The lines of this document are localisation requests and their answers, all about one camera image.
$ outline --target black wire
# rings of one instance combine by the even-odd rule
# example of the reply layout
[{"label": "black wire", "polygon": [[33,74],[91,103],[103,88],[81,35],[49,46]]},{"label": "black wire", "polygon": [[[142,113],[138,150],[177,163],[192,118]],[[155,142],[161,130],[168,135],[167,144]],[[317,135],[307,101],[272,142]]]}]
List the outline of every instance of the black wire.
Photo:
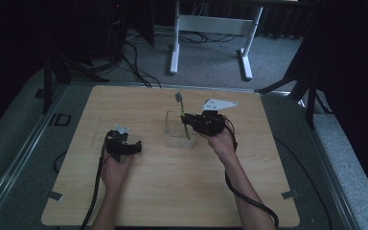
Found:
[{"label": "black wire", "polygon": [[[122,70],[125,70],[125,71],[128,71],[128,72],[130,72],[130,73],[133,73],[134,74],[134,72],[133,71],[131,71],[131,70],[128,70],[128,69],[125,69],[125,68],[123,68],[123,67],[119,67],[120,69],[122,69]],[[158,84],[158,86],[160,87],[160,88],[162,88],[161,87],[161,83],[160,83],[160,81],[157,79],[157,78],[155,78],[155,77],[153,77],[153,76],[151,76],[151,75],[149,75],[148,73],[146,73],[144,70],[142,70],[141,68],[139,68],[138,67],[138,69],[141,71],[141,72],[143,72],[145,75],[141,75],[142,76],[142,78],[151,78],[151,79],[153,79],[157,84]]]},{"label": "black wire", "polygon": [[92,196],[92,200],[91,200],[91,205],[89,206],[88,209],[88,213],[85,216],[85,219],[82,223],[82,226],[80,228],[80,230],[84,230],[86,227],[86,224],[89,221],[89,218],[91,217],[92,211],[94,210],[95,207],[95,203],[97,201],[97,196],[98,196],[98,189],[100,186],[100,178],[101,178],[101,170],[103,168],[103,157],[100,157],[100,163],[98,164],[98,170],[97,170],[97,176],[95,178],[95,188],[94,188],[94,194]]},{"label": "black wire", "polygon": [[103,161],[103,165],[106,163],[106,161],[109,159],[111,155],[108,155],[108,157],[106,157],[106,159]]},{"label": "black wire", "polygon": [[59,158],[61,158],[61,156],[65,155],[66,153],[67,153],[67,151],[65,151],[65,152],[63,152],[62,154],[60,154],[60,155],[56,158],[55,162],[53,163],[53,168],[55,169],[56,173],[59,173],[59,169],[58,169],[58,167],[57,167],[58,160],[59,160]]},{"label": "black wire", "polygon": [[127,62],[127,64],[130,66],[130,68],[132,69],[133,73],[135,74],[135,76],[147,87],[147,88],[151,88],[151,84],[142,78],[142,76],[135,70],[135,67],[129,62],[129,60],[127,59],[127,57],[125,55],[122,55],[122,57],[124,58],[124,60]]},{"label": "black wire", "polygon": [[[230,128],[227,124],[225,124],[225,127],[226,129],[228,129],[228,131],[231,133],[232,135],[232,140],[234,142],[234,148],[235,150],[237,149],[237,146],[238,146],[238,143],[236,142],[236,138],[235,138],[235,127],[233,126],[232,122],[225,118],[226,121],[228,121],[232,128]],[[242,194],[241,192],[239,192],[238,190],[236,190],[233,186],[232,186],[232,183],[228,177],[228,175],[226,174],[225,172],[225,182],[226,182],[226,185],[228,186],[229,190],[232,191],[232,193],[234,193],[237,197],[243,199],[244,201],[246,201],[247,203],[267,212],[269,215],[271,215],[273,217],[273,220],[274,220],[274,226],[276,226],[276,228],[279,227],[279,218],[277,217],[276,213],[271,210],[270,208],[268,208],[267,206],[263,205],[262,203],[259,203],[258,201]]]},{"label": "black wire", "polygon": [[229,180],[228,175],[225,172],[225,181],[226,181],[226,185],[229,187],[229,189],[232,191],[232,193],[234,193],[236,196],[240,197],[241,199],[243,199],[244,201],[248,202],[249,204],[260,208],[261,210],[267,212],[268,214],[270,214],[273,217],[274,220],[274,226],[276,226],[276,228],[279,227],[279,218],[277,217],[276,213],[274,213],[273,210],[269,209],[267,206],[263,205],[262,203],[259,203],[258,201],[249,198],[246,195],[241,194],[239,191],[237,191],[233,186],[231,181]]},{"label": "black wire", "polygon": [[139,66],[137,65],[137,58],[138,58],[138,53],[137,53],[137,48],[136,46],[134,46],[133,44],[131,44],[130,42],[126,41],[126,44],[131,46],[134,50],[134,62],[133,64],[130,63],[126,57],[124,57],[125,61],[127,62],[127,64],[130,66],[130,68],[132,69],[132,72],[133,74],[135,74],[142,82],[145,81],[150,87],[152,88],[151,84],[147,81],[147,80],[144,80],[144,78],[150,78],[150,79],[153,79],[154,81],[156,81],[156,83],[158,84],[158,86],[161,88],[161,83],[160,81],[156,78],[156,77],[153,77],[152,75],[146,73],[144,70],[140,69]]},{"label": "black wire", "polygon": [[96,67],[90,67],[88,68],[89,70],[93,71],[94,73],[99,73],[103,70],[108,70],[111,67],[113,67],[114,65],[116,65],[117,63],[119,63],[119,59],[115,57],[115,59],[111,60],[110,62],[100,65],[100,66],[96,66]]},{"label": "black wire", "polygon": [[[232,34],[226,34],[224,35],[222,38],[219,39],[212,39],[210,38],[207,34],[204,33],[200,33],[200,32],[180,32],[180,40],[184,41],[184,42],[188,42],[188,43],[194,43],[194,44],[204,44],[204,43],[213,43],[213,42],[229,42],[232,41],[233,39],[235,39],[237,37],[237,35],[232,35]],[[199,36],[199,40],[193,39],[193,38],[189,38],[187,36],[184,35],[197,35]],[[161,36],[174,36],[173,34],[160,34],[157,37],[161,37]]]},{"label": "black wire", "polygon": [[328,220],[328,227],[330,230],[333,229],[333,224],[331,221],[331,216],[330,213],[327,209],[327,206],[325,205],[324,200],[322,199],[321,195],[319,194],[318,189],[315,187],[315,184],[313,183],[313,180],[311,179],[309,173],[307,172],[306,168],[303,166],[303,164],[301,163],[301,161],[298,159],[298,157],[295,155],[295,153],[284,143],[282,142],[280,139],[278,139],[277,137],[273,136],[274,140],[276,140],[277,142],[279,142],[280,144],[282,144],[283,147],[285,147],[288,152],[294,157],[295,161],[300,165],[301,169],[304,171],[304,173],[307,176],[307,179],[310,181],[310,184],[312,185],[313,189],[315,190],[316,195],[318,196],[319,201],[321,202],[322,207],[325,210],[325,215],[327,216],[327,220]]}]

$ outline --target tabletop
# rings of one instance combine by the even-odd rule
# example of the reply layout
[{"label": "tabletop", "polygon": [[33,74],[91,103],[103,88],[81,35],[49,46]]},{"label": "tabletop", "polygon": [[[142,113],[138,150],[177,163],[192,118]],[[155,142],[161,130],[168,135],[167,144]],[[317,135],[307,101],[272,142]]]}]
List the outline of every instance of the tabletop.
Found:
[{"label": "tabletop", "polygon": [[[205,139],[197,136],[191,149],[165,145],[167,111],[202,112],[208,99],[237,102],[220,110],[235,127],[237,155],[264,204],[293,227],[299,217],[271,134],[260,96],[252,92],[190,88],[95,86],[81,115],[53,191],[42,215],[46,225],[81,225],[94,192],[104,137],[115,124],[129,127],[128,143],[142,141],[119,200],[120,226],[241,226],[234,195],[224,180],[224,168]],[[101,182],[92,223],[104,198]]]}]

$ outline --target table leg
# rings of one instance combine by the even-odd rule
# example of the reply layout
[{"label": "table leg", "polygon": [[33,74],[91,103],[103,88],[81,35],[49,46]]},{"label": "table leg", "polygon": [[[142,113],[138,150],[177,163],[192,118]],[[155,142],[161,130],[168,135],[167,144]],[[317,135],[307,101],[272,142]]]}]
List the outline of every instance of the table leg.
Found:
[{"label": "table leg", "polygon": [[172,64],[170,73],[176,74],[178,68],[178,55],[180,53],[180,44],[178,43],[179,36],[179,19],[180,19],[180,2],[175,2],[175,20],[174,20],[174,45],[172,46]]},{"label": "table leg", "polygon": [[244,46],[244,49],[241,49],[241,62],[243,64],[244,76],[246,77],[247,80],[253,79],[252,69],[250,68],[249,57],[247,55],[249,54],[250,46],[252,45],[253,38],[255,37],[255,33],[259,25],[259,20],[262,15],[262,10],[263,10],[263,7],[258,8],[258,12],[253,18],[252,30],[250,32],[249,37],[247,38],[246,45]]}]

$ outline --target cable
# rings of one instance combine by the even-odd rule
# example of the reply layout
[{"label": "cable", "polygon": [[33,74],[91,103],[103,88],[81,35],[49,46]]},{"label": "cable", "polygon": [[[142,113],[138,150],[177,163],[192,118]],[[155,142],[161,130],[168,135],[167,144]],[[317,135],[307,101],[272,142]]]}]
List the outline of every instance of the cable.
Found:
[{"label": "cable", "polygon": [[134,51],[134,56],[133,56],[134,62],[133,62],[133,64],[130,63],[130,61],[127,59],[126,56],[124,56],[124,60],[127,62],[127,64],[130,66],[130,68],[132,70],[130,72],[132,72],[133,74],[135,74],[136,77],[145,84],[145,86],[147,86],[149,88],[152,88],[151,83],[144,79],[144,78],[150,78],[150,79],[153,79],[154,81],[156,81],[156,83],[161,88],[161,83],[160,83],[160,81],[156,77],[151,76],[150,74],[146,73],[144,70],[140,69],[137,66],[137,57],[138,57],[137,48],[133,44],[131,44],[130,42],[127,42],[126,41],[126,44],[129,45],[129,46],[131,46],[133,48],[133,51]]},{"label": "cable", "polygon": [[[235,151],[237,149],[238,143],[236,142],[236,138],[235,138],[235,127],[233,126],[232,122],[229,121],[229,119],[225,118],[226,121],[228,121],[231,124],[230,128],[227,124],[225,124],[225,128],[231,133],[232,135],[232,140],[234,142],[234,148]],[[258,201],[248,197],[247,195],[242,194],[241,192],[239,192],[238,190],[236,190],[233,186],[232,183],[228,177],[228,175],[225,172],[225,182],[226,185],[228,186],[229,190],[232,191],[232,193],[234,193],[237,197],[243,199],[244,201],[246,201],[247,203],[267,212],[269,215],[271,215],[273,217],[274,220],[274,226],[276,226],[276,228],[279,227],[279,218],[277,217],[276,213],[271,210],[270,208],[268,208],[267,206],[263,205],[262,203],[259,203]]]},{"label": "cable", "polygon": [[274,138],[274,140],[276,140],[277,142],[279,142],[280,144],[282,144],[282,146],[285,147],[288,150],[288,152],[294,157],[295,161],[300,165],[301,169],[306,174],[307,179],[310,181],[310,184],[312,185],[313,189],[315,190],[315,193],[318,196],[318,199],[321,202],[321,205],[322,205],[322,207],[325,210],[325,215],[327,216],[327,220],[328,220],[328,227],[329,227],[330,230],[332,230],[333,229],[333,225],[332,225],[330,213],[329,213],[329,211],[327,209],[327,206],[325,205],[324,200],[322,199],[321,195],[319,194],[318,189],[315,187],[315,184],[313,183],[313,180],[311,179],[311,177],[310,177],[309,173],[307,172],[306,168],[303,166],[303,164],[298,159],[298,157],[295,155],[295,153],[284,142],[282,142],[280,139],[278,139],[275,136],[273,136],[273,138]]},{"label": "cable", "polygon": [[95,178],[95,188],[94,188],[94,194],[92,195],[91,205],[89,206],[88,213],[85,216],[85,219],[82,223],[82,226],[81,226],[80,230],[85,229],[86,224],[88,223],[89,218],[91,217],[92,211],[94,210],[95,203],[97,201],[97,196],[98,196],[98,189],[99,189],[99,186],[100,186],[100,178],[101,178],[102,168],[103,168],[103,156],[101,155],[100,162],[98,164],[97,176]]},{"label": "cable", "polygon": [[[204,43],[213,43],[213,42],[229,42],[229,41],[232,41],[233,39],[235,39],[237,37],[237,35],[235,35],[235,34],[226,34],[222,38],[212,39],[207,34],[204,34],[204,33],[187,32],[187,31],[182,31],[182,32],[180,32],[180,34],[181,34],[179,36],[180,41],[187,42],[187,43],[194,43],[194,44],[204,44]],[[171,32],[171,33],[155,33],[155,35],[156,35],[156,37],[174,36],[174,33],[173,32]],[[186,37],[184,35],[197,35],[197,36],[199,36],[199,40],[192,39],[192,38]],[[130,36],[129,38],[127,38],[126,41],[129,40],[131,42],[140,42],[140,41],[131,40],[134,37],[138,37],[138,36],[140,36],[140,34],[134,34],[134,35]]]},{"label": "cable", "polygon": [[65,155],[66,153],[67,153],[67,151],[65,151],[65,152],[63,152],[62,154],[60,154],[60,155],[56,158],[55,162],[53,163],[53,168],[55,169],[56,173],[59,173],[59,169],[58,169],[58,167],[57,167],[58,160],[59,160],[59,158],[61,158],[61,156]]}]

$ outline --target gray carpet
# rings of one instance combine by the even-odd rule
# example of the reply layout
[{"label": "gray carpet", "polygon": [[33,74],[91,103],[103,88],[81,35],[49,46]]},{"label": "gray carpet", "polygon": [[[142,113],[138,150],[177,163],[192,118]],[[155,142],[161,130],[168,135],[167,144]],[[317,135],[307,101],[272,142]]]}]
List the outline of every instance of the gray carpet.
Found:
[{"label": "gray carpet", "polygon": [[[215,34],[214,37],[222,37],[222,35]],[[256,37],[249,55],[255,78],[248,81],[243,79],[242,68],[237,59],[237,50],[243,46],[244,37],[236,37],[222,43],[182,43],[178,74],[175,76],[168,73],[172,37],[157,37],[154,48],[143,42],[141,38],[131,39],[130,42],[137,47],[138,66],[158,78],[163,84],[250,90],[262,88],[280,80],[301,44],[301,40],[291,38],[273,40],[270,37]],[[131,46],[126,46],[124,53],[133,61]],[[108,70],[110,72],[104,71],[102,76],[111,79],[109,84],[113,85],[139,82],[126,70],[127,68],[127,64],[122,62],[115,69]],[[46,204],[46,198],[41,197],[40,194],[43,190],[52,188],[57,177],[53,163],[67,150],[90,89],[97,84],[87,77],[74,77],[55,110],[57,114],[72,115],[71,124],[45,127],[25,168],[2,205],[0,229],[56,228],[46,227],[40,222]],[[27,138],[36,121],[46,116],[40,114],[42,100],[34,98],[35,91],[41,87],[42,72],[39,72],[29,80],[25,89],[0,121],[0,137],[7,137],[0,141],[0,178],[21,149],[22,140]],[[292,83],[279,90],[290,91],[291,88]],[[277,143],[289,184],[300,194],[295,201],[301,224],[295,229],[329,229],[325,209],[330,213],[333,229],[344,229],[332,195],[317,164],[315,154],[323,152],[312,143],[313,131],[305,124],[303,108],[284,96],[268,95],[264,97],[263,102],[273,135],[292,149],[314,181],[312,185],[301,165],[285,146]],[[325,209],[313,186],[324,200]],[[61,227],[61,229],[68,228],[73,229],[73,227]]]}]

